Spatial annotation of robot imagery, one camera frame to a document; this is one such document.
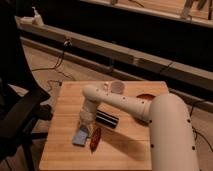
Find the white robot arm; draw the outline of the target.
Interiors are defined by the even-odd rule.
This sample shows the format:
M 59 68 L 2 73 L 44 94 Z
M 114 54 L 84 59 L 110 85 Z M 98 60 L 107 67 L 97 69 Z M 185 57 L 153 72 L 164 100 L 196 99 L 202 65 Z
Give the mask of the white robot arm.
M 177 95 L 163 93 L 152 101 L 86 85 L 80 122 L 89 126 L 101 102 L 149 124 L 152 171 L 200 171 L 190 114 Z

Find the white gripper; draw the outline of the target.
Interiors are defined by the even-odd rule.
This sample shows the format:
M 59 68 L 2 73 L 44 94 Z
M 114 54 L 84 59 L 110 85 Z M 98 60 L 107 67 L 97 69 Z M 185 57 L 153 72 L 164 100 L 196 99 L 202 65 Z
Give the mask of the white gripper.
M 85 101 L 80 110 L 78 122 L 79 129 L 85 129 L 85 125 L 88 130 L 88 137 L 91 137 L 94 132 L 94 125 L 96 119 L 98 104 L 91 101 Z

